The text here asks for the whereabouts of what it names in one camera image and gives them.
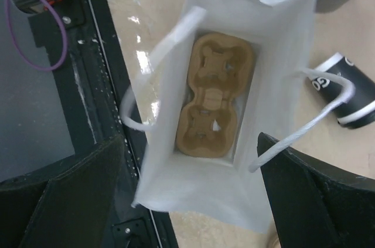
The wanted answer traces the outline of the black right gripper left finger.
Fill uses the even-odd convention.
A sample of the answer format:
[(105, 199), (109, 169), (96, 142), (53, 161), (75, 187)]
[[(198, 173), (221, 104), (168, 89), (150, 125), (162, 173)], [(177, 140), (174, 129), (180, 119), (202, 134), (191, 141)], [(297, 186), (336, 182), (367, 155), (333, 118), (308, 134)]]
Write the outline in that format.
[(123, 155), (116, 135), (1, 182), (1, 247), (100, 247)]

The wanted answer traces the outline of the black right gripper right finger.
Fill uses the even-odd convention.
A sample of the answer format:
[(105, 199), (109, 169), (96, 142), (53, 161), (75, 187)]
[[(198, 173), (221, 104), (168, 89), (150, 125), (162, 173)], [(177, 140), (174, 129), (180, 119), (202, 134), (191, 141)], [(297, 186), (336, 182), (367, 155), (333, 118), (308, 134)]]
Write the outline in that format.
[(261, 167), (281, 247), (374, 247), (374, 180), (283, 150)]

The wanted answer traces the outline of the light blue paper bag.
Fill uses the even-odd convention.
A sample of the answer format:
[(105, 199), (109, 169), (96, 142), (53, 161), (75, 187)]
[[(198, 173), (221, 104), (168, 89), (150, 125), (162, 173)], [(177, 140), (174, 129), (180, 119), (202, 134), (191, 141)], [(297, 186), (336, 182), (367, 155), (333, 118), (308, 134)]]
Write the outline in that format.
[(272, 213), (260, 168), (354, 94), (349, 80), (308, 67), (316, 0), (186, 0), (149, 54), (161, 67), (155, 121), (121, 119), (149, 134), (134, 205), (195, 211), (259, 233)]

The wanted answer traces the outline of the white paper coffee cup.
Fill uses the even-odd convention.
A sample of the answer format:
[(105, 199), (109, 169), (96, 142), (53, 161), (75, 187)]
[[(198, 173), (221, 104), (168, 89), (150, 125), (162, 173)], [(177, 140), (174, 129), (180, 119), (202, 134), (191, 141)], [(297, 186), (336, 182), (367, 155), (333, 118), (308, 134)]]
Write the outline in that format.
[(341, 53), (314, 69), (305, 69), (312, 85), (327, 105), (303, 130), (315, 126), (331, 111), (339, 125), (349, 129), (374, 122), (374, 81)]

